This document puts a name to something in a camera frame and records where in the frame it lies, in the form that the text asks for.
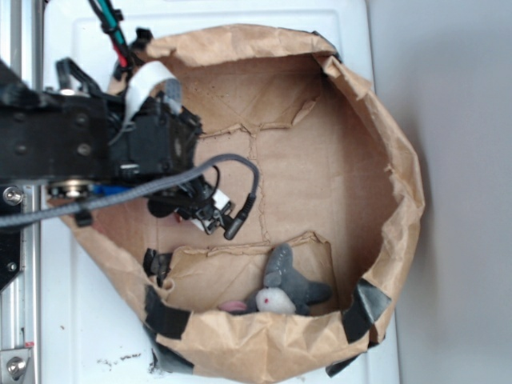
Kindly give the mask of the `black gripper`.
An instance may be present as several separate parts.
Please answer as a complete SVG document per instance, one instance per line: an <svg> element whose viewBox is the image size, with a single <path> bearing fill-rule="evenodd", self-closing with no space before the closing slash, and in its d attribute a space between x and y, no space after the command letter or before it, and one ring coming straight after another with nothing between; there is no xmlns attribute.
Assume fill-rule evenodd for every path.
<svg viewBox="0 0 512 384"><path fill-rule="evenodd" d="M161 95L148 98L142 111L125 127L121 127L117 115L110 113L109 128L110 168L116 186L138 186L194 168L197 140L202 133L200 118L187 109L173 112ZM228 230L233 222L232 204L218 189L219 182L217 179L212 185L200 174L148 194L147 209L156 218L176 214L192 220L208 234L219 227Z"/></svg>

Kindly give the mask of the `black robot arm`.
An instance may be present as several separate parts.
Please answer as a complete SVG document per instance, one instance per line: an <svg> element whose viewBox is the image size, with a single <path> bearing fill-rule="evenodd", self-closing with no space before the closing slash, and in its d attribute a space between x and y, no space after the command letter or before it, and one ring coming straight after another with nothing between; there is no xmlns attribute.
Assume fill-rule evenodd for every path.
<svg viewBox="0 0 512 384"><path fill-rule="evenodd" d="M194 164L202 124L182 104L171 73L148 90L132 82L111 95L71 59L57 70L59 89L36 91L1 68L1 183L5 190L44 186L65 201L61 209L6 218L2 227L68 214L87 226L94 210L144 198L157 218L178 214L207 233L235 235L240 218L230 216L230 200L204 175L218 160Z"/></svg>

